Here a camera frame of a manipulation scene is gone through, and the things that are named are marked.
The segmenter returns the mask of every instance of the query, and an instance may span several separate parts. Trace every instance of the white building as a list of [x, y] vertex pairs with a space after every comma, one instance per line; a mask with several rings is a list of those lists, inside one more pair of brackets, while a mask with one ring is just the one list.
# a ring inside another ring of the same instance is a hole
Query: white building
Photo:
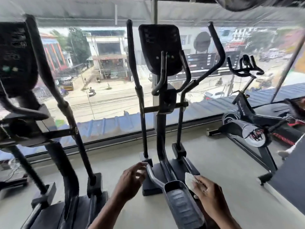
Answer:
[[232, 42], [243, 42], [252, 34], [252, 32], [256, 31], [257, 29], [257, 27], [236, 28], [232, 35]]
[[91, 57], [101, 78], [124, 78], [127, 76], [127, 54], [123, 27], [82, 28], [89, 43]]

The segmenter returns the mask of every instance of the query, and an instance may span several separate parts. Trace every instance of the motorcyclist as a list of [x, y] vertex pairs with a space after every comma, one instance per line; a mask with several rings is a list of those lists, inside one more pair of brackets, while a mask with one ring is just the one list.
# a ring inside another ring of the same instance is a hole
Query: motorcyclist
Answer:
[[90, 87], [90, 89], [89, 89], [89, 93], [91, 93], [91, 92], [95, 92], [95, 90], [94, 89], [92, 89], [92, 87]]

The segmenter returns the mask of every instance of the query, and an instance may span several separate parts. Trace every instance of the elliptical pedal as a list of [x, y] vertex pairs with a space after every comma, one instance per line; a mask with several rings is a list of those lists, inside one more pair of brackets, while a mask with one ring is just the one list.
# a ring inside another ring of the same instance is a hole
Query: elliptical pedal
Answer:
[[165, 184], [164, 193], [177, 226], [180, 229], [204, 228], [204, 218], [182, 181]]

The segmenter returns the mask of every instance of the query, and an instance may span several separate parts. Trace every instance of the elliptical machine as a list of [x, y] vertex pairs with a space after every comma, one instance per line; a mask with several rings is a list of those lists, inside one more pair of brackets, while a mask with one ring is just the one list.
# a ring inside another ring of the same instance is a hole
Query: elliptical machine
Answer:
[[[33, 211], [21, 229], [86, 229], [108, 199], [102, 192], [102, 175], [93, 173], [73, 112], [53, 80], [39, 31], [32, 15], [25, 22], [0, 23], [0, 34], [5, 44], [0, 45], [0, 103], [11, 113], [0, 121], [0, 149], [17, 158], [33, 179], [39, 192], [32, 200]], [[47, 107], [40, 104], [32, 89], [38, 73], [50, 90], [69, 129], [57, 130]], [[19, 106], [10, 102], [16, 98]], [[79, 196], [76, 173], [57, 138], [72, 136], [88, 173], [87, 195]], [[17, 144], [27, 147], [45, 146], [52, 161], [63, 176], [65, 201], [51, 205], [55, 183], [45, 185]]]
[[[211, 23], [208, 29], [219, 51], [218, 63], [200, 78], [191, 80], [185, 54], [182, 50], [179, 29], [174, 25], [140, 25], [139, 35], [143, 55], [150, 72], [157, 76], [157, 85], [152, 90], [153, 96], [159, 97], [159, 105], [144, 107], [143, 89], [139, 82], [135, 61], [132, 21], [127, 21], [128, 61], [135, 81], [135, 90], [139, 98], [140, 117], [144, 151], [140, 153], [142, 162], [147, 162], [148, 176], [142, 185], [144, 196], [163, 193], [179, 229], [204, 228], [205, 220], [194, 201], [193, 193], [186, 187], [185, 172], [199, 175], [193, 166], [182, 144], [173, 144], [176, 159], [168, 160], [165, 151], [166, 115], [179, 108], [178, 134], [181, 135], [183, 111], [189, 105], [185, 94], [196, 87], [200, 81], [218, 69], [225, 61], [225, 53]], [[184, 69], [186, 80], [179, 89], [167, 82], [167, 77], [176, 75]], [[181, 92], [181, 100], [177, 103], [177, 93]], [[153, 164], [147, 152], [145, 113], [155, 114], [155, 130], [157, 134], [157, 153], [159, 163]]]
[[[264, 74], [264, 71], [256, 65], [253, 56], [249, 58], [248, 55], [243, 55], [239, 61], [239, 69], [232, 68], [230, 57], [227, 58], [227, 61], [229, 69], [233, 74], [239, 77], [250, 77], [250, 80], [242, 91], [237, 91], [238, 95], [232, 102], [237, 105], [238, 110], [230, 110], [224, 113], [222, 117], [223, 125], [219, 129], [207, 131], [207, 135], [212, 136], [218, 133], [226, 134], [229, 139], [268, 170], [269, 173], [258, 177], [261, 185], [263, 185], [271, 179], [272, 175], [278, 169], [268, 149], [268, 145], [271, 143], [270, 134], [283, 124], [289, 122], [292, 118], [290, 115], [287, 115], [286, 111], [285, 117], [259, 115], [250, 106], [247, 100], [249, 95], [245, 95], [245, 91], [256, 78], [250, 71], [256, 71], [256, 75]], [[258, 148], [261, 156], [242, 144], [237, 138], [243, 138], [248, 145]]]

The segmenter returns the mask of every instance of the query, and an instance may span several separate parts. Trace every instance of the gym floor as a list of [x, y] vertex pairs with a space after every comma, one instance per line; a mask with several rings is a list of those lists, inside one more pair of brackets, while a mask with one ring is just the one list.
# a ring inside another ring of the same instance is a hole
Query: gym floor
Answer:
[[[175, 132], [168, 133], [166, 150], [173, 158], [171, 144]], [[127, 142], [89, 152], [95, 172], [103, 175], [103, 189], [112, 193], [122, 172], [139, 161], [142, 141]], [[232, 215], [243, 229], [304, 228], [305, 221], [282, 205], [256, 177], [266, 173], [257, 162], [228, 138], [205, 136], [205, 127], [189, 128], [182, 133], [182, 142], [188, 158], [200, 173], [218, 183], [224, 192]], [[158, 161], [155, 138], [149, 138], [149, 153]], [[87, 174], [79, 155], [69, 157], [80, 182], [80, 195], [86, 194]], [[57, 192], [53, 203], [64, 199], [63, 180], [52, 162], [38, 163], [37, 172], [45, 183], [56, 182]], [[36, 186], [3, 190], [0, 193], [1, 229], [20, 229], [31, 212], [31, 199]], [[177, 228], [163, 195], [143, 197], [141, 191], [129, 201], [115, 225], [116, 229]]]

